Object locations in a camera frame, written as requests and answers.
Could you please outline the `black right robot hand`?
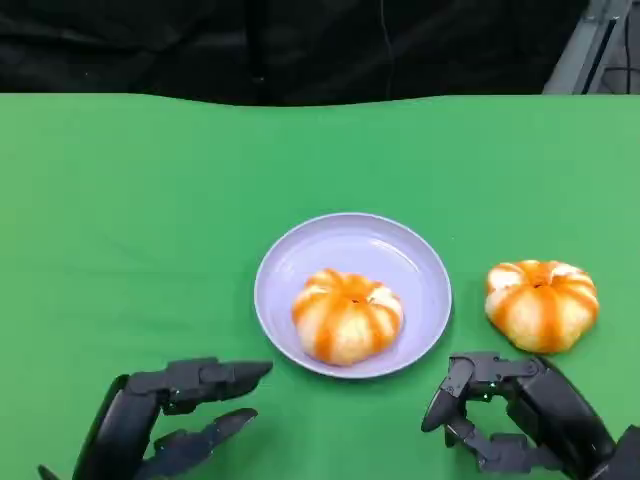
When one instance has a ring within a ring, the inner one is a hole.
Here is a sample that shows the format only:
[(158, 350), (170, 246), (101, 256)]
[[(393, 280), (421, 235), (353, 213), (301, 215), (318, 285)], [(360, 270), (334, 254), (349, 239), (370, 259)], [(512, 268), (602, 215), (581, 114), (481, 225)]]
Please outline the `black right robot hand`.
[[(506, 401), (516, 433), (485, 435), (468, 418), (470, 401)], [(549, 360), (507, 360), (496, 352), (454, 353), (421, 429), (444, 431), (447, 447), (464, 447), (482, 472), (528, 474), (535, 468), (570, 479), (593, 479), (616, 443), (603, 420)]]

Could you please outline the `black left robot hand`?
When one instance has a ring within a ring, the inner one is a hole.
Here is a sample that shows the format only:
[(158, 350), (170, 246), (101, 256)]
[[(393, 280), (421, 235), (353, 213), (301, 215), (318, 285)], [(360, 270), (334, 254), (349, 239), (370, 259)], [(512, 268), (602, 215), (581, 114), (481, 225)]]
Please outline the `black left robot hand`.
[(75, 479), (160, 479), (186, 473), (257, 417), (240, 408), (200, 431), (179, 429), (151, 439), (161, 414), (187, 415), (204, 403), (251, 393), (271, 361), (179, 360), (165, 369), (120, 375), (112, 382), (80, 450)]

